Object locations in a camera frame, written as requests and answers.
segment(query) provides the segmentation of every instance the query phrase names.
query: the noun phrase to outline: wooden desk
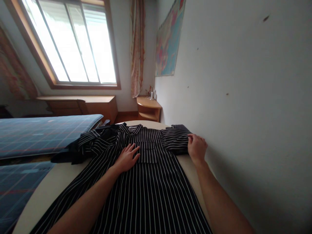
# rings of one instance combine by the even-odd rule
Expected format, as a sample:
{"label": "wooden desk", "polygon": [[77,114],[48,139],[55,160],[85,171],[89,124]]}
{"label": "wooden desk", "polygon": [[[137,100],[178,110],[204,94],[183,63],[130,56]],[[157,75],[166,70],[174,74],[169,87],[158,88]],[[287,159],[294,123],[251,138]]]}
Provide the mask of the wooden desk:
{"label": "wooden desk", "polygon": [[160,110],[162,106],[156,100],[150,100],[146,96],[138,96],[136,102],[139,120],[160,122]]}
{"label": "wooden desk", "polygon": [[116,96],[41,96],[54,116],[102,114],[102,120],[114,123],[118,109]]}

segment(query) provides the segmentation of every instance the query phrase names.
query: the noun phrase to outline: shirt collar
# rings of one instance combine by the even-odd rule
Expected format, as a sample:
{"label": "shirt collar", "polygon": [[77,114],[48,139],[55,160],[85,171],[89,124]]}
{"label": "shirt collar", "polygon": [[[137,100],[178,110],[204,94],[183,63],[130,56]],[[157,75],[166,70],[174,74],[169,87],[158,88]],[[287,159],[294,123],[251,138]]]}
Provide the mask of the shirt collar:
{"label": "shirt collar", "polygon": [[[135,129],[133,130],[133,131],[129,131],[129,128],[130,127],[135,127]],[[141,125],[141,124],[139,124],[139,125],[134,125],[134,126],[125,126],[125,125],[123,125],[123,124],[121,124],[120,125],[120,129],[122,129],[123,131],[125,131],[127,134],[137,134],[140,130],[141,130],[141,128],[142,128],[143,126]]]}

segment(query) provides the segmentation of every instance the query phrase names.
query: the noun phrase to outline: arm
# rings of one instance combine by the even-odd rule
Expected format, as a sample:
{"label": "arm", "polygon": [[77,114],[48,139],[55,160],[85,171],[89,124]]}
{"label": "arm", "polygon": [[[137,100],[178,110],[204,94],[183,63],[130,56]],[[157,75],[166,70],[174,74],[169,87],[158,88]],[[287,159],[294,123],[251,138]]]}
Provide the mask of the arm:
{"label": "arm", "polygon": [[254,233],[248,220],[221,187],[205,162],[207,143],[188,135],[188,152],[196,167],[211,226],[215,233]]}
{"label": "arm", "polygon": [[138,160],[140,154],[133,159],[139,149],[133,149],[134,146],[129,144],[122,150],[115,164],[71,206],[50,229],[49,234],[90,232],[117,178],[122,172],[130,170]]}

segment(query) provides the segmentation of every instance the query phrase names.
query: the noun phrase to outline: desk drawer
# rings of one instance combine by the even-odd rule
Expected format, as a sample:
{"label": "desk drawer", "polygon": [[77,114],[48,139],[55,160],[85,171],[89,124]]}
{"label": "desk drawer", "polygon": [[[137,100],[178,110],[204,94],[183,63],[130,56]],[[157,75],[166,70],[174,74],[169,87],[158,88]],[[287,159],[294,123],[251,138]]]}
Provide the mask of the desk drawer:
{"label": "desk drawer", "polygon": [[52,109],[53,114],[56,116],[68,116],[68,115],[82,115],[79,108],[77,109]]}
{"label": "desk drawer", "polygon": [[52,109],[76,109],[79,108],[77,101],[49,101]]}

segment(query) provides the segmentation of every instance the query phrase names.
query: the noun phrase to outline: window frame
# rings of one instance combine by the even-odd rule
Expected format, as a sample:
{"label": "window frame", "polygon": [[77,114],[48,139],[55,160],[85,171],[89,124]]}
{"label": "window frame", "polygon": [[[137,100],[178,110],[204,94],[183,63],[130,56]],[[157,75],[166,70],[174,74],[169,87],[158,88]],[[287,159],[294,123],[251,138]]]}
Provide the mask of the window frame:
{"label": "window frame", "polygon": [[[53,0],[56,2],[64,2],[64,0]],[[117,53],[115,46],[114,31],[111,19],[111,8],[109,0],[65,0],[65,2],[74,3],[86,3],[90,5],[103,6],[105,7],[105,15],[107,20],[107,28],[110,37],[111,54],[113,58],[116,84],[110,85],[109,83],[94,84],[86,82],[62,82],[57,79],[54,69],[47,57],[45,50],[39,40],[39,37],[33,28],[30,18],[26,12],[24,12],[24,6],[20,5],[19,0],[4,0],[11,16],[13,17],[19,31],[21,32],[30,52],[35,58],[37,64],[40,67],[47,83],[51,89],[106,89],[106,90],[120,90],[120,78],[119,69],[117,62]]]}

